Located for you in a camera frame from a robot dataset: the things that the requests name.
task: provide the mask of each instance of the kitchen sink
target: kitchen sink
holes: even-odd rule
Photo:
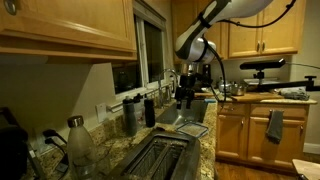
[[[186,103],[182,101],[181,109],[177,109],[177,104],[173,103],[156,118],[156,122],[172,125],[181,125],[190,121],[202,123],[208,103],[204,100],[193,100],[190,109],[186,109]]]

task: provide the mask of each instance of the window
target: window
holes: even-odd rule
[[[116,94],[156,87],[164,69],[165,19],[143,1],[134,1],[136,62],[112,63]]]

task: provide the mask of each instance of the upper cabinet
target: upper cabinet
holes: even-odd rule
[[[248,25],[267,24],[279,17],[290,2],[275,0],[256,16],[232,20]],[[297,53],[301,44],[305,3],[305,0],[296,1],[282,19],[265,28],[248,29],[230,24],[229,57]]]
[[[136,59],[131,0],[15,2],[0,5],[0,52]]]
[[[209,4],[211,0],[172,0],[172,37],[173,48],[175,47],[176,39],[185,32],[188,27],[195,21],[198,14]],[[214,24],[206,33],[205,37],[208,41],[212,41],[217,46],[217,52],[225,57],[227,53],[227,41],[223,38],[227,36],[227,26],[223,23]],[[181,60],[175,55],[174,63],[180,63]]]

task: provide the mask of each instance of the black bottle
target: black bottle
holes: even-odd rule
[[[154,113],[153,108],[153,100],[152,99],[146,99],[144,100],[144,107],[145,107],[145,115],[146,115],[146,126],[147,127],[153,127],[156,123],[156,117]]]
[[[137,133],[137,121],[134,115],[133,100],[126,97],[126,99],[122,101],[122,106],[127,135],[134,136]]]

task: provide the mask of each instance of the faucet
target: faucet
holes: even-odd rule
[[[164,75],[165,72],[171,72],[171,73],[175,76],[175,78],[176,78],[176,86],[175,86],[175,87],[178,86],[178,75],[177,75],[177,73],[176,73],[175,70],[173,70],[173,69],[164,69],[164,70],[159,74],[159,79],[158,79],[158,85],[159,85],[159,88],[158,88],[158,90],[159,90],[158,107],[159,107],[159,108],[163,108],[163,95],[162,95],[162,90],[161,90],[161,77],[162,77],[162,75]]]

